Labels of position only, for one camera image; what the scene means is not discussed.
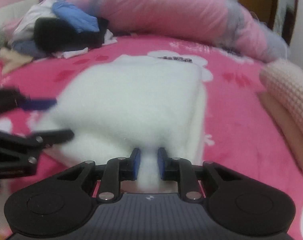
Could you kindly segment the white fleece garment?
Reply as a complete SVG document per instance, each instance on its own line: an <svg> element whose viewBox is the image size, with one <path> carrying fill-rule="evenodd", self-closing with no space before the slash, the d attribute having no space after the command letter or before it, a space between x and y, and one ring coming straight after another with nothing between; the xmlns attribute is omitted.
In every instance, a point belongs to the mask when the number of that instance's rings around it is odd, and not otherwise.
<svg viewBox="0 0 303 240"><path fill-rule="evenodd" d="M105 164L138 148L138 178L122 189L172 193L177 184L161 180L157 152L164 148L170 157L201 163L207 104L201 76L195 63L122 55L77 75L36 130L73 131L71 141L49 152L66 166L86 160Z"/></svg>

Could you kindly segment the blue denim jeans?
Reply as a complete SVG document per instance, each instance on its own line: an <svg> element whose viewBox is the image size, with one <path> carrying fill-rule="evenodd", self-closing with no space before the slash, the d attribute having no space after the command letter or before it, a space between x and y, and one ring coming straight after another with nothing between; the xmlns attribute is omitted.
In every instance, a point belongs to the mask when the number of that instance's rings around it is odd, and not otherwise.
<svg viewBox="0 0 303 240"><path fill-rule="evenodd" d="M12 49L19 54L30 56L36 60L48 57L45 51L37 47L34 40L15 41L12 43Z"/></svg>

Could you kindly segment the blue shirt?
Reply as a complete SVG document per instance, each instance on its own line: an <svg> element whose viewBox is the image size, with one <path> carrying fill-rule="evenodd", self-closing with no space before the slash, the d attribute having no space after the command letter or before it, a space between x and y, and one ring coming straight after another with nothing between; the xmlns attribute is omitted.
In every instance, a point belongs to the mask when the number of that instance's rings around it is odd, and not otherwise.
<svg viewBox="0 0 303 240"><path fill-rule="evenodd" d="M98 20L75 5L57 1L52 5L52 12L60 19L68 22L77 33L83 31L99 32Z"/></svg>

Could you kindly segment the black garment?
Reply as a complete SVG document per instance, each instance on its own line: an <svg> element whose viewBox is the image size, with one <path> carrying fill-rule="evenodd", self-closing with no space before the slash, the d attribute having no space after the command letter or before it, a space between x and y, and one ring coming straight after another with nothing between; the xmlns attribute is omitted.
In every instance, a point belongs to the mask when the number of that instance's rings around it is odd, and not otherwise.
<svg viewBox="0 0 303 240"><path fill-rule="evenodd" d="M65 20L42 17L36 20L33 39L37 47L46 53L96 49L104 43L109 21L98 18L97 23L99 31L79 33Z"/></svg>

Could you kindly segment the pink floral bed blanket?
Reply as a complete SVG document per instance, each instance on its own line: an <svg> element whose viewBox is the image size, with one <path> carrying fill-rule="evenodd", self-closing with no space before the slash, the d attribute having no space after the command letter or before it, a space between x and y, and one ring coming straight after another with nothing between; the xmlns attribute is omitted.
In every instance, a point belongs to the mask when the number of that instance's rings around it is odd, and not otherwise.
<svg viewBox="0 0 303 240"><path fill-rule="evenodd" d="M124 36L87 54L36 61L6 76L0 63L0 86L18 87L35 98L56 96L83 70L121 55L183 57L201 67L208 95L204 158L286 192L296 205L289 234L303 239L303 173L258 99L264 90L260 62L194 42Z"/></svg>

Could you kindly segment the folded beige knit sweater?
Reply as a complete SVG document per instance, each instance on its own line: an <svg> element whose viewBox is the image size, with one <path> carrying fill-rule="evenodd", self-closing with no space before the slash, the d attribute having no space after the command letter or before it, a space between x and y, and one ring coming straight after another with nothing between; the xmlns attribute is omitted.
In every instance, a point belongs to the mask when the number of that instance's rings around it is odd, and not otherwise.
<svg viewBox="0 0 303 240"><path fill-rule="evenodd" d="M268 63L259 74L260 102L282 131L303 172L303 69L288 60Z"/></svg>

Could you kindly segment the white shirt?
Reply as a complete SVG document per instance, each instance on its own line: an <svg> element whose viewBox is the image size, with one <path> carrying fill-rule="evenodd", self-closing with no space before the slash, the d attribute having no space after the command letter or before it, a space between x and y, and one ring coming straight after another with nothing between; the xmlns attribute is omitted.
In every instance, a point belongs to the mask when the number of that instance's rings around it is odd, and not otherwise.
<svg viewBox="0 0 303 240"><path fill-rule="evenodd" d="M12 42L31 40L36 20L39 18L56 18L56 15L52 12L52 6L55 2L56 0L43 0L39 4L33 5L13 32Z"/></svg>

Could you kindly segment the beige garment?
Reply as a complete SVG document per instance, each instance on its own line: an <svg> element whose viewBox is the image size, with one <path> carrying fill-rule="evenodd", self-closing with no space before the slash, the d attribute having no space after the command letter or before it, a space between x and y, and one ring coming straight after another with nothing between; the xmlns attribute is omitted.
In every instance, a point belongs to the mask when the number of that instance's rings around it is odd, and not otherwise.
<svg viewBox="0 0 303 240"><path fill-rule="evenodd" d="M30 62L33 61L33 57L19 54L14 50L9 50L5 47L0 49L0 60L3 64L2 75L6 75Z"/></svg>

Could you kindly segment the pink grey rolled duvet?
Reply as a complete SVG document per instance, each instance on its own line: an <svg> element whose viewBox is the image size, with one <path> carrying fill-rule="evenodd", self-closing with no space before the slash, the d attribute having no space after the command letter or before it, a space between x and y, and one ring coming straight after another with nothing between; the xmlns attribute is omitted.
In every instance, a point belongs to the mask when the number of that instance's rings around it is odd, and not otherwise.
<svg viewBox="0 0 303 240"><path fill-rule="evenodd" d="M286 58L286 42L233 0L56 0L109 21L114 31L209 43L253 59Z"/></svg>

